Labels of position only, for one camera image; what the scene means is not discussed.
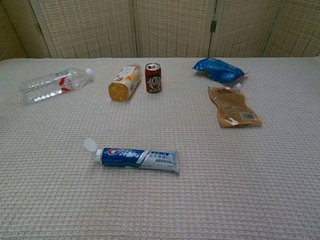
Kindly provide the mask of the blue white toothpaste tube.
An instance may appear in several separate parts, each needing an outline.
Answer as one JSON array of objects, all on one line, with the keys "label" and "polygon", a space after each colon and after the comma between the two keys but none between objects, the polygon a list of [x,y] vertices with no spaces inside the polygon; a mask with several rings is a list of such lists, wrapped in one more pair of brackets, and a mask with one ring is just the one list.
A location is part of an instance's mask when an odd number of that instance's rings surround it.
[{"label": "blue white toothpaste tube", "polygon": [[116,147],[98,148],[96,142],[91,138],[85,139],[83,146],[92,154],[94,161],[103,166],[180,173],[180,160],[177,151]]}]

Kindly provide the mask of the red cartoon drink can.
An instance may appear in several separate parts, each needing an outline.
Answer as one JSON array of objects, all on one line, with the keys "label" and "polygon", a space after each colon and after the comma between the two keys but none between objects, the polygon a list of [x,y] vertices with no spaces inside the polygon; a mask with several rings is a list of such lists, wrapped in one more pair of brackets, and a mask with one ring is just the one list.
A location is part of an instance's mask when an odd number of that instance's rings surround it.
[{"label": "red cartoon drink can", "polygon": [[162,69],[159,63],[148,63],[145,65],[146,91],[150,94],[162,91]]}]

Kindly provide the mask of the yellow tea drink bottle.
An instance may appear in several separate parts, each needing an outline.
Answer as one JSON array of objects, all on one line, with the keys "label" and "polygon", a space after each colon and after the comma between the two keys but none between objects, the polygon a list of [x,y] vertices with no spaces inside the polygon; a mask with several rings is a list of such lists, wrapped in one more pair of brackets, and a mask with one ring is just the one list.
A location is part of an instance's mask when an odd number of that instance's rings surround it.
[{"label": "yellow tea drink bottle", "polygon": [[108,86],[110,98],[116,102],[127,101],[141,82],[141,66],[125,65]]}]

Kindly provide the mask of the brown spout pouch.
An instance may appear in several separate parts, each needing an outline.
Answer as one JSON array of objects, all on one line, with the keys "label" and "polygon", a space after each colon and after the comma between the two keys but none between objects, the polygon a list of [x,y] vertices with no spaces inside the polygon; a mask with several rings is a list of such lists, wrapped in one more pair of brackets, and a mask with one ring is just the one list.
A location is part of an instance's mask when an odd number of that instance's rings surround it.
[{"label": "brown spout pouch", "polygon": [[222,128],[263,125],[260,117],[247,106],[241,87],[241,83],[234,87],[208,87],[208,95],[217,107],[217,120]]}]

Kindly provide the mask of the blue snack bag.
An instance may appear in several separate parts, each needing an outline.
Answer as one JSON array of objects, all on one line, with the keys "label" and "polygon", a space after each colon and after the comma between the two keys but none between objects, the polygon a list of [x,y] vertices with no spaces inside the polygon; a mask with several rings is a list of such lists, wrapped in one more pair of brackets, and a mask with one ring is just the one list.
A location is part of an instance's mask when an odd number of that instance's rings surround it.
[{"label": "blue snack bag", "polygon": [[199,60],[193,69],[209,74],[218,83],[231,83],[246,75],[240,68],[213,57]]}]

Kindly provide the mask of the beige woven tablecloth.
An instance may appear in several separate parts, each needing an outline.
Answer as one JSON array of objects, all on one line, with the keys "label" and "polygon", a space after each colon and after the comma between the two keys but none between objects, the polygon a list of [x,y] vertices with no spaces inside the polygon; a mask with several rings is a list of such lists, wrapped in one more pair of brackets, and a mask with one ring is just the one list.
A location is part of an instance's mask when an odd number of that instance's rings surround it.
[{"label": "beige woven tablecloth", "polygon": [[[114,102],[131,58],[0,61],[0,240],[320,240],[320,57],[229,58],[262,127],[221,128],[215,82],[160,58],[163,90]],[[20,84],[92,69],[27,102]],[[84,148],[177,151],[172,171],[104,166]]]}]

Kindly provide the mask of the woven folding screen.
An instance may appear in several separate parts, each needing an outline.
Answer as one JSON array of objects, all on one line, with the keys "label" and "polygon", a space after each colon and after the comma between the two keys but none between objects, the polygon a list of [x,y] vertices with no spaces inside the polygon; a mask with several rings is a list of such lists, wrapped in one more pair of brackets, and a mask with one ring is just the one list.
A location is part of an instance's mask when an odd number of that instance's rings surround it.
[{"label": "woven folding screen", "polygon": [[0,0],[0,61],[317,56],[320,0]]}]

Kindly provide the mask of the clear plastic water bottle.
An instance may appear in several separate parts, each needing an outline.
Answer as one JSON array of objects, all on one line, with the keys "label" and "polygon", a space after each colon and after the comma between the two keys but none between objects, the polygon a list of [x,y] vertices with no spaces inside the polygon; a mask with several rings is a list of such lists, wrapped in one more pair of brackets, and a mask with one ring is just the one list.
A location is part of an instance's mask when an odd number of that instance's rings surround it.
[{"label": "clear plastic water bottle", "polygon": [[27,80],[19,85],[19,90],[27,102],[35,103],[79,89],[92,80],[92,69],[68,68]]}]

